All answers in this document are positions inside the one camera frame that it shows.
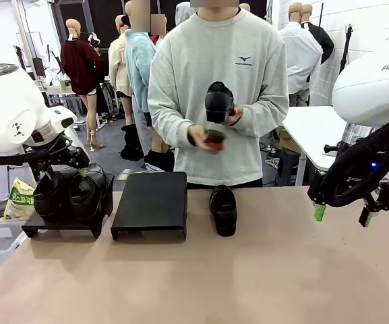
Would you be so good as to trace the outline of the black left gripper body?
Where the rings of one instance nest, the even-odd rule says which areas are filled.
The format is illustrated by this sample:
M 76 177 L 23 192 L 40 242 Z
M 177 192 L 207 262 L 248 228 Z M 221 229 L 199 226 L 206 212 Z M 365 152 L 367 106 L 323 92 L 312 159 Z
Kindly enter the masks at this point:
M 74 149 L 65 148 L 50 153 L 42 161 L 38 162 L 39 169 L 48 169 L 51 165 L 66 165 L 76 169 L 89 166 L 90 159 L 81 147 Z

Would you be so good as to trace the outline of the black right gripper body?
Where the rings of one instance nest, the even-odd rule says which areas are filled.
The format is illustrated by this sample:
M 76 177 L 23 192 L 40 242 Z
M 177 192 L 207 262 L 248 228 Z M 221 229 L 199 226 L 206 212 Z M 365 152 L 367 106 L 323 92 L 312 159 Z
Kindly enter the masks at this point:
M 379 183 L 382 164 L 368 161 L 351 166 L 342 185 L 340 199 L 342 203 L 351 203 L 370 193 Z

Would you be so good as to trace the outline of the person's right hand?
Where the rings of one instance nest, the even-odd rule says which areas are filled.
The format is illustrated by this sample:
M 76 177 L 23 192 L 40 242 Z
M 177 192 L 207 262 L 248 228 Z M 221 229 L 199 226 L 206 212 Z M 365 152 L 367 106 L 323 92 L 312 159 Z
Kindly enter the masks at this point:
M 191 125 L 188 127 L 187 134 L 194 141 L 195 145 L 203 151 L 209 153 L 220 153 L 225 149 L 223 142 L 216 143 L 208 140 L 207 132 L 203 125 Z

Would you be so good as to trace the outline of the person's left hand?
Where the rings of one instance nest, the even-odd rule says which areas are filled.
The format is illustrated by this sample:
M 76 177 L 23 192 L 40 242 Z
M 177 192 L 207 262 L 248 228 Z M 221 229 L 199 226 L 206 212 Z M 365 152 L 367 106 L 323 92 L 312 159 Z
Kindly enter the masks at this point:
M 227 118 L 227 125 L 229 127 L 234 126 L 243 116 L 244 106 L 243 105 L 235 105 L 233 107 L 233 112 L 229 114 Z

